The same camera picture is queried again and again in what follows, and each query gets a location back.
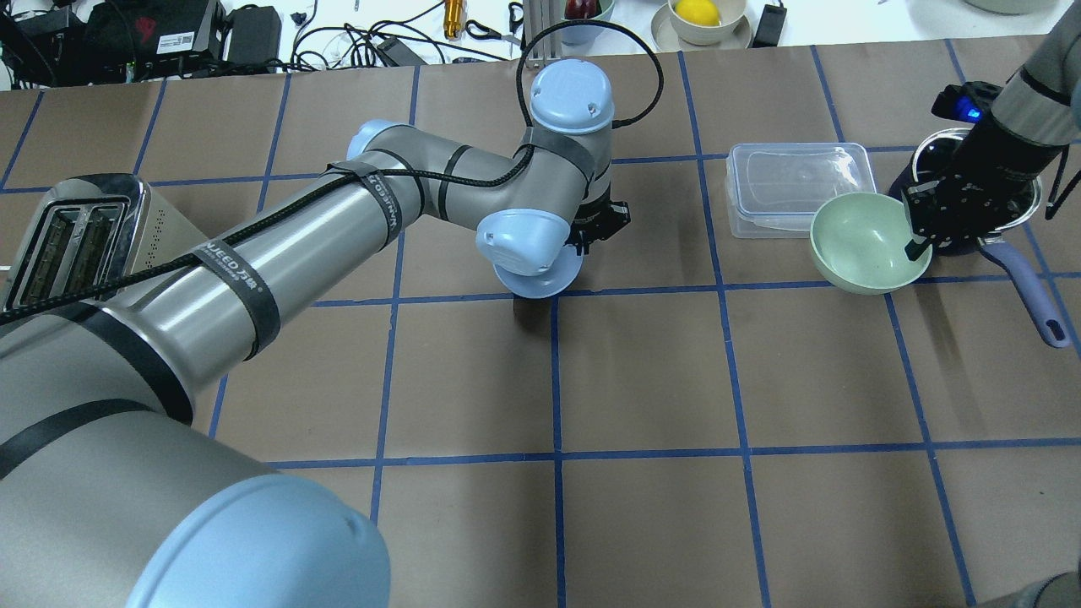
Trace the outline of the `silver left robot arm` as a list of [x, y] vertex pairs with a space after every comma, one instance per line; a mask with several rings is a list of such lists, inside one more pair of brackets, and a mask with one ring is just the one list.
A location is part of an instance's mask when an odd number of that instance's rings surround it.
[[368, 121], [285, 204], [155, 269], [3, 315], [4, 607], [386, 607], [374, 523], [193, 431], [193, 396], [422, 216], [553, 296], [627, 223], [610, 80], [545, 66], [513, 158]]

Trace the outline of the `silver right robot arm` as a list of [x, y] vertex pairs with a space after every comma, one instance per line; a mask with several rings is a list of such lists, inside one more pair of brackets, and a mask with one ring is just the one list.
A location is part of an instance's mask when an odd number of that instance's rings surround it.
[[944, 242], [972, 242], [1022, 210], [1012, 201], [1077, 138], [1078, 3], [1013, 72], [942, 169], [902, 188], [910, 261]]

